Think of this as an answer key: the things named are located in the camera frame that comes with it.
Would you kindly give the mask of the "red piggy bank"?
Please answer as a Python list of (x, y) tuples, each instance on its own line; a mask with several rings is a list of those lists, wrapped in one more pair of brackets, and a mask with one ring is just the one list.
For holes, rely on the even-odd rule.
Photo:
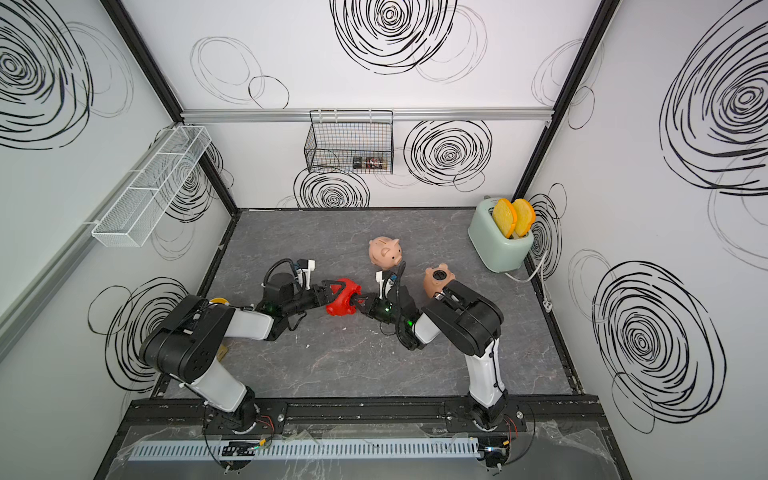
[(353, 298), (362, 292), (361, 286), (346, 278), (331, 281), (329, 286), (333, 301), (325, 306), (327, 314), (331, 316), (348, 316), (355, 314), (357, 308)]

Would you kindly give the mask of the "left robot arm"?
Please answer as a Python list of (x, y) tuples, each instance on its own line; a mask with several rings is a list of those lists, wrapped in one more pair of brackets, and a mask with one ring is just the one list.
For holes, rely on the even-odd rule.
[(289, 318), (332, 304), (344, 291), (337, 281), (311, 284), (279, 274), (263, 285), (255, 306), (236, 307), (188, 295), (142, 342), (140, 360), (180, 381), (223, 416), (236, 434), (250, 432), (260, 409), (253, 390), (237, 380), (217, 359), (226, 338), (277, 339)]

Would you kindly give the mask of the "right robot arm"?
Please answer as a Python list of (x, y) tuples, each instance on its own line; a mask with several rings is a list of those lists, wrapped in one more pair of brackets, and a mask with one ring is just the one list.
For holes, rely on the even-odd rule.
[(507, 389), (501, 379), (499, 339), (504, 317), (492, 301), (457, 280), (449, 281), (422, 308), (404, 285), (395, 283), (382, 297), (354, 294), (351, 304), (365, 316), (394, 327), (406, 349), (422, 349), (442, 335), (465, 358), (471, 399), (469, 416), (483, 431), (503, 421)]

